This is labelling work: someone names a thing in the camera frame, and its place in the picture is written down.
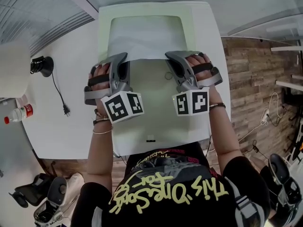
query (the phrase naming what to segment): floor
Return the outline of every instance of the floor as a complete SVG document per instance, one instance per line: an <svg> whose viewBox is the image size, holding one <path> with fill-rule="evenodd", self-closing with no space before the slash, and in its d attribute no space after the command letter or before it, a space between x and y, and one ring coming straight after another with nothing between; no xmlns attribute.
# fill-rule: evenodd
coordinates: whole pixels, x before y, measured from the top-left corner
<svg viewBox="0 0 303 227"><path fill-rule="evenodd" d="M257 39L222 38L229 73L232 106L232 126L238 139L244 137L250 130L260 125L260 118L264 108L267 108L273 92L278 93L278 112L282 115L281 87L275 85L276 80L301 83L292 79L291 75L302 75L302 65L298 52L271 52L270 47L285 46L285 44ZM276 122L277 97L273 96L270 106L270 118ZM293 137L295 127L292 127L289 117L296 109L289 107L287 114L275 127L270 121L251 132L240 142L242 152L250 151L252 143L256 145L266 157L272 153L285 156L285 149ZM201 142L203 149L208 147L208 140ZM250 152L251 155L266 161L260 153ZM207 157L209 164L219 173L219 166L215 151ZM44 159L46 166L52 160ZM85 173L86 160L56 160L55 169L64 176L74 172ZM113 167L113 189L123 179L125 164L121 159L115 159Z"/></svg>

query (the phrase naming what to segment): white table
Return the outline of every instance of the white table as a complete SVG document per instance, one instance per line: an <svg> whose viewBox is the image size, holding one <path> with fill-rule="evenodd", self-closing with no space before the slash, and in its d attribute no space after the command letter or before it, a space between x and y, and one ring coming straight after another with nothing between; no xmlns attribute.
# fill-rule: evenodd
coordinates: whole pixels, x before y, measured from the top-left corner
<svg viewBox="0 0 303 227"><path fill-rule="evenodd" d="M195 7L195 2L187 2ZM201 16L193 16L196 49L203 51L218 67L223 83L216 86L230 117L230 92L226 60L220 34L209 6ZM95 118L93 106L84 104L83 89L86 86L90 68L98 62L98 21L90 22L59 38L38 56L51 56L54 60L54 77L62 96L71 110L70 117L63 113L61 99L53 85L52 77L44 78L40 73L31 75L26 96L36 104L34 115L23 121L29 140L39 158L86 159L92 135L92 121ZM199 118L190 120L188 138L155 143L140 141L131 133L122 132L114 137L114 151L120 155L131 155L148 150L173 147L188 142L207 139L210 136L208 115L203 118L203 129Z"/></svg>

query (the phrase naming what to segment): white cube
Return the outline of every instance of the white cube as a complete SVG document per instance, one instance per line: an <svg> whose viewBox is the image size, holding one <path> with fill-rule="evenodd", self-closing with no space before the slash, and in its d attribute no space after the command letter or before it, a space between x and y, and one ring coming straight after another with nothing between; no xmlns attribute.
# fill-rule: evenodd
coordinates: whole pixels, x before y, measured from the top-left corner
<svg viewBox="0 0 303 227"><path fill-rule="evenodd" d="M140 93L120 91L101 99L111 123L144 114Z"/></svg>
<svg viewBox="0 0 303 227"><path fill-rule="evenodd" d="M209 87L189 90L172 96L177 116L191 116L209 112Z"/></svg>

